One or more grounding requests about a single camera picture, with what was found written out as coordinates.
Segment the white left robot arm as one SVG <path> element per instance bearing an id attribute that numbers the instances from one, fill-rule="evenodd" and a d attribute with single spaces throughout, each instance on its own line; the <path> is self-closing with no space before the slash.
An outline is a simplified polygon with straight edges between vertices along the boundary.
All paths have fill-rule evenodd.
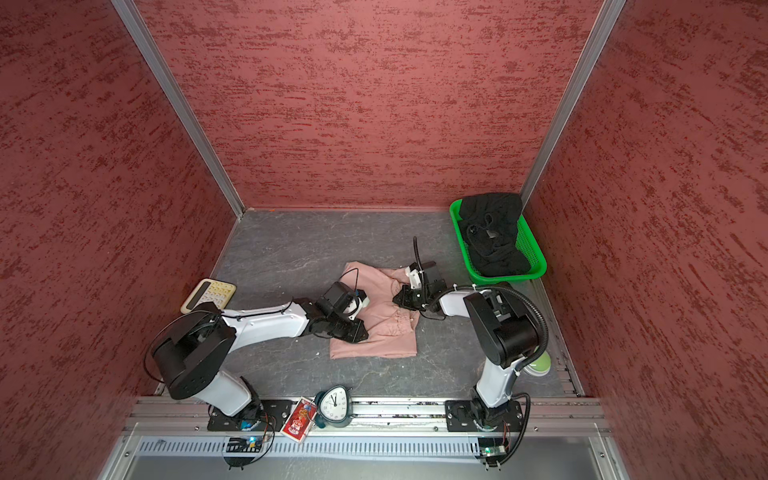
<path id="1" fill-rule="evenodd" d="M 368 304 L 357 295 L 337 302 L 299 298 L 251 310 L 220 310 L 203 303 L 167 325 L 150 342 L 145 358 L 154 362 L 173 399 L 195 398 L 227 417 L 253 418 L 260 401 L 253 387 L 225 370 L 230 353 L 307 335 L 360 343 L 368 338 L 359 318 Z"/>

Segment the pink drawstring shorts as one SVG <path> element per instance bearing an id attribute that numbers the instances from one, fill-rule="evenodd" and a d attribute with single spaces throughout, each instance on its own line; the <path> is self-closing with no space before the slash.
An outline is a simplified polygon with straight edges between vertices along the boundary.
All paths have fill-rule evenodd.
<path id="1" fill-rule="evenodd" d="M 402 287 L 410 285 L 405 268 L 378 269 L 360 262 L 349 262 L 344 267 L 341 282 L 349 287 L 357 286 L 370 300 L 357 316 L 364 323 L 368 339 L 357 344 L 332 339 L 332 360 L 360 357 L 400 359 L 417 355 L 416 330 L 420 314 L 393 302 Z"/>

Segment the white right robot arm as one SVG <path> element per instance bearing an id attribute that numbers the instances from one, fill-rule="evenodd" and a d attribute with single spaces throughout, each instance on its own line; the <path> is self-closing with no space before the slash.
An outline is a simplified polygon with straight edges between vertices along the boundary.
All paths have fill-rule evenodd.
<path id="1" fill-rule="evenodd" d="M 454 285 L 432 295 L 425 287 L 406 285 L 392 301 L 423 316 L 432 312 L 469 319 L 486 357 L 473 389 L 470 416 L 478 425 L 490 427 L 514 410 L 517 378 L 546 352 L 549 342 L 546 320 L 530 298 L 503 282 Z"/>

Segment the black shorts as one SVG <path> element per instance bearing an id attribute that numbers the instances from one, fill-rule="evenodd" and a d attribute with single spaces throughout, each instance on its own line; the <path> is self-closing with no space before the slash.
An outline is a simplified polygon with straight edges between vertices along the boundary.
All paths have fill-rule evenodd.
<path id="1" fill-rule="evenodd" d="M 473 268 L 483 277 L 529 272 L 531 265 L 516 242 L 522 199 L 517 193 L 465 197 L 459 207 L 459 230 Z"/>

